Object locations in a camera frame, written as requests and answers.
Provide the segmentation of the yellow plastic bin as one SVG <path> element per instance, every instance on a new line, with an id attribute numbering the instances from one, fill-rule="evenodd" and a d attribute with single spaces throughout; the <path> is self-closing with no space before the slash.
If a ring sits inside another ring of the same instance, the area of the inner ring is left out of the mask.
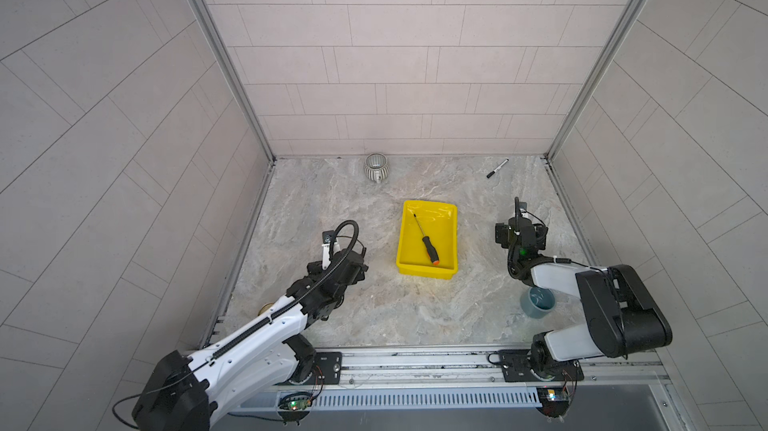
<path id="1" fill-rule="evenodd" d="M 458 208 L 405 201 L 396 266 L 404 275 L 451 280 L 458 272 Z"/>

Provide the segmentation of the black orange screwdriver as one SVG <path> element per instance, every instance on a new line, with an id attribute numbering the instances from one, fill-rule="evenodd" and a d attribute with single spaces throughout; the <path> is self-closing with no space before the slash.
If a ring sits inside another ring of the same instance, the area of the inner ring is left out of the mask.
<path id="1" fill-rule="evenodd" d="M 425 233 L 421 223 L 419 222 L 418 216 L 415 213 L 413 213 L 413 218 L 414 218 L 414 220 L 416 222 L 416 225 L 417 225 L 417 227 L 418 227 L 418 229 L 419 229 L 419 231 L 420 231 L 420 233 L 422 235 L 421 241 L 422 241 L 422 243 L 423 243 L 423 245 L 425 247 L 425 250 L 426 250 L 426 253 L 427 253 L 427 256 L 429 258 L 430 263 L 433 266 L 438 266 L 440 264 L 440 258 L 439 258 L 439 254 L 438 254 L 436 248 L 432 244 L 432 242 L 430 240 L 430 237 Z"/>

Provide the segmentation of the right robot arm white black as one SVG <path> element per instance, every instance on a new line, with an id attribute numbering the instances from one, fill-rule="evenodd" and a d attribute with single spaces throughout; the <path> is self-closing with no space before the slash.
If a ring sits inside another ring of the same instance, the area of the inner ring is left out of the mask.
<path id="1" fill-rule="evenodd" d="M 516 198 L 514 215 L 495 225 L 495 242 L 507 254 L 509 275 L 532 290 L 579 299 L 585 323 L 534 336 L 526 364 L 541 381 L 576 381 L 568 367 L 594 357 L 628 357 L 670 345 L 672 328 L 635 269 L 599 268 L 570 258 L 545 256 L 548 227 Z"/>

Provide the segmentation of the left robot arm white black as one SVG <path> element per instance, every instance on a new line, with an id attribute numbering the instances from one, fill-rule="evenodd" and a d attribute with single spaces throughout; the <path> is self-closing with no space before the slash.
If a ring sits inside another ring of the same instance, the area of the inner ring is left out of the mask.
<path id="1" fill-rule="evenodd" d="M 348 287 L 364 280 L 365 253 L 355 251 L 353 220 L 323 236 L 321 260 L 307 266 L 274 304 L 219 342 L 184 355 L 173 351 L 155 366 L 136 397 L 138 430 L 208 430 L 262 390 L 303 382 L 316 351 L 303 331 L 338 309 Z"/>

